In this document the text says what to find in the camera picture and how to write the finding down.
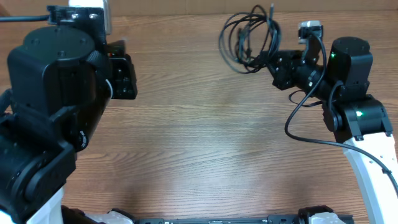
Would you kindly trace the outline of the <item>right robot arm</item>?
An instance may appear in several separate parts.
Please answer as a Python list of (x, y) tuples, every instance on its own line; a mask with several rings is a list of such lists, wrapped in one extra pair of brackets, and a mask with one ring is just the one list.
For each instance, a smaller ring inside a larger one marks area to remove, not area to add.
[(260, 54), (280, 90), (296, 86), (321, 101), (323, 120), (342, 147), (358, 181), (371, 223), (397, 223), (397, 154), (385, 106), (368, 93), (373, 56), (367, 41), (340, 37), (328, 63), (318, 65), (322, 42), (303, 40), (305, 50)]

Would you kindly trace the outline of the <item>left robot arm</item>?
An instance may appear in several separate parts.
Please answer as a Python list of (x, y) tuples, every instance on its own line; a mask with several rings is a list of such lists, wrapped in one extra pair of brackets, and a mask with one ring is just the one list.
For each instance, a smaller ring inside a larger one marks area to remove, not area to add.
[(133, 100), (137, 80), (125, 43), (107, 43), (107, 0), (49, 6), (45, 21), (10, 51), (11, 87), (1, 95), (2, 223), (133, 223), (114, 208), (90, 215), (62, 204), (67, 178), (112, 99)]

